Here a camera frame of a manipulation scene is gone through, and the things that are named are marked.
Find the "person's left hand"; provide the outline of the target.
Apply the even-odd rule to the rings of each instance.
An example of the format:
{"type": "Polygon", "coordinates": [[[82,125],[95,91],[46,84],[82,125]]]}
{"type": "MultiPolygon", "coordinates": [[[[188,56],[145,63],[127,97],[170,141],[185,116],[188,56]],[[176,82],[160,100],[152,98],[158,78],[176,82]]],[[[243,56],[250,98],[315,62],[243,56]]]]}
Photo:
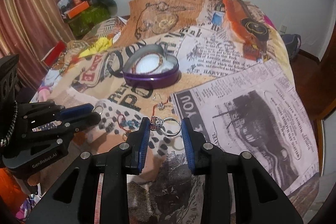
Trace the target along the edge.
{"type": "Polygon", "coordinates": [[[16,182],[21,187],[24,194],[38,194],[38,184],[41,181],[41,173],[37,172],[27,179],[19,179],[15,177],[16,182]]]}

